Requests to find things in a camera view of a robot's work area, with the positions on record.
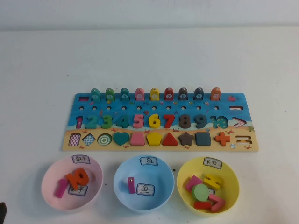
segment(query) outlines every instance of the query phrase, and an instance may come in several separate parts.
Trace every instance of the orange plus sign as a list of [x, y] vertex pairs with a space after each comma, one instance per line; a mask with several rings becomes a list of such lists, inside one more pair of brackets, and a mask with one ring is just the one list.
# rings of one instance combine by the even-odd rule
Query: orange plus sign
[[224, 132], [220, 132], [219, 136], [215, 137], [215, 141], [220, 142], [221, 146], [226, 146], [226, 142], [230, 141], [230, 137], [225, 136]]

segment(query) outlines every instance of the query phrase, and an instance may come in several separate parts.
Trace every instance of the white table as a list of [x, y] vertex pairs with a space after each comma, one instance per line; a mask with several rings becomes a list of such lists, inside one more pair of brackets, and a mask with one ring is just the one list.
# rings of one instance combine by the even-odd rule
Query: white table
[[[6, 224], [297, 223], [299, 27], [0, 33], [0, 202]], [[104, 172], [94, 207], [64, 214], [48, 206], [41, 181], [61, 157], [75, 93], [92, 87], [244, 92], [258, 153], [151, 154], [175, 168], [197, 156], [229, 164], [241, 186], [236, 206], [213, 218], [193, 215], [175, 187], [162, 209], [137, 215], [122, 206], [113, 177], [143, 152], [93, 152]]]

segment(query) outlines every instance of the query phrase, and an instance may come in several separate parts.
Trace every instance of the orange number piece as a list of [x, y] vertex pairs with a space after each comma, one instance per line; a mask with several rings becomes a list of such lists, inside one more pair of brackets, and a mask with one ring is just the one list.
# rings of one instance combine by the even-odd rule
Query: orange number piece
[[76, 169], [74, 175], [69, 173], [65, 177], [69, 180], [74, 190], [79, 190], [78, 184], [86, 185], [89, 182], [88, 175], [83, 168]]

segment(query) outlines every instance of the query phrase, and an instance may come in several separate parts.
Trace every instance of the green circle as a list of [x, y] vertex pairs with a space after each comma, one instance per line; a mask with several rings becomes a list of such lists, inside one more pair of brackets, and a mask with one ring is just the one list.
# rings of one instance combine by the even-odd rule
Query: green circle
[[195, 200], [204, 202], [209, 198], [209, 189], [203, 183], [197, 184], [192, 188], [192, 196]]

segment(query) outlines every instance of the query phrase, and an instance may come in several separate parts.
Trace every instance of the pink bowl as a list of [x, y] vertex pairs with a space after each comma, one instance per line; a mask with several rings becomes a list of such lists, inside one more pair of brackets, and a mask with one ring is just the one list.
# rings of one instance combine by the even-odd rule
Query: pink bowl
[[[88, 177], [87, 187], [72, 191], [70, 184], [62, 198], [55, 196], [58, 181], [78, 168], [83, 168]], [[55, 162], [46, 172], [42, 182], [42, 195], [53, 208], [63, 211], [78, 212], [91, 207], [97, 200], [103, 183], [103, 173], [96, 160], [87, 155], [73, 155]]]

